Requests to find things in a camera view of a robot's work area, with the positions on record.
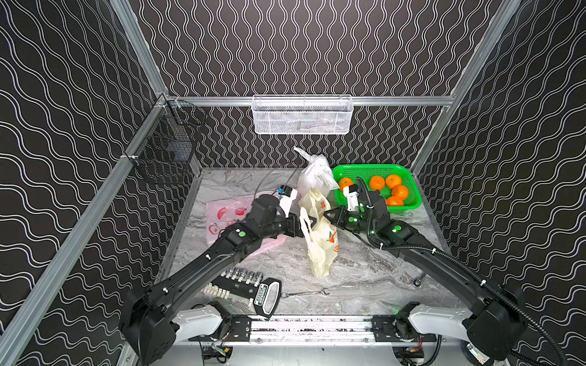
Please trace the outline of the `yellow plastic bag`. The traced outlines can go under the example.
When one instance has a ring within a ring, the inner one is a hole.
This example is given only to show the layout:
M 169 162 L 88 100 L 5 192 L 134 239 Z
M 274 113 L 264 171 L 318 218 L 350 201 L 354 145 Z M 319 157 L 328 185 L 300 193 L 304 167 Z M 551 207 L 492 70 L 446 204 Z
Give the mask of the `yellow plastic bag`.
M 317 224 L 313 230 L 302 228 L 308 248 L 311 273 L 315 278 L 325 278 L 330 274 L 331 265 L 339 252 L 337 228 L 324 217 L 331 209 L 328 199 L 317 189 L 312 188 L 299 202 L 299 219 L 315 217 Z

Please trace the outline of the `white plastic bag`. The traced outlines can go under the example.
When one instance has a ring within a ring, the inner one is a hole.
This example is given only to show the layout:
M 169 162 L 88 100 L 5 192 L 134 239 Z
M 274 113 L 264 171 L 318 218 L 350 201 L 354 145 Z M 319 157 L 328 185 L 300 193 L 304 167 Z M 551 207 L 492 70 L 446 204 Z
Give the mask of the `white plastic bag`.
M 317 189 L 325 197 L 329 195 L 330 191 L 339 188 L 326 156 L 310 155 L 297 146 L 293 150 L 308 161 L 308 165 L 302 170 L 298 178 L 297 190 L 302 197 L 312 188 Z

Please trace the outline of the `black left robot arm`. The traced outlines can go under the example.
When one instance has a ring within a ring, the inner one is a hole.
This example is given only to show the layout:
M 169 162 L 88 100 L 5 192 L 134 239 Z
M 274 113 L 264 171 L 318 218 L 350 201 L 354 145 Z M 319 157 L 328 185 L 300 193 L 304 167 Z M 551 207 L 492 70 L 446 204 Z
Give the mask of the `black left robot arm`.
M 244 219 L 226 227 L 186 267 L 153 286 L 128 291 L 118 328 L 139 361 L 151 364 L 170 349 L 179 330 L 172 320 L 193 294 L 258 250 L 264 239 L 280 235 L 302 237 L 300 220 L 294 213 L 285 216 L 278 198 L 260 195 Z

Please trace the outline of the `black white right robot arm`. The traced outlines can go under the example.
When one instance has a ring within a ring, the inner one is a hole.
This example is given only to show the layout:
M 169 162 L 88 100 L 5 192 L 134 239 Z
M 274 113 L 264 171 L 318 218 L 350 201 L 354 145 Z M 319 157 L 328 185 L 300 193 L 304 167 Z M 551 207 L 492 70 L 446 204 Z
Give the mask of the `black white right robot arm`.
M 370 248 L 391 253 L 419 268 L 466 306 L 459 315 L 454 310 L 409 303 L 398 314 L 395 325 L 398 337 L 447 336 L 470 344 L 493 360 L 504 361 L 513 356 L 536 365 L 536 360 L 514 349 L 526 330 L 533 328 L 551 345 L 558 363 L 568 363 L 560 344 L 527 312 L 522 289 L 498 285 L 480 276 L 433 245 L 412 225 L 393 218 L 380 192 L 368 190 L 361 178 L 350 188 L 349 205 L 327 210 L 324 216 Z

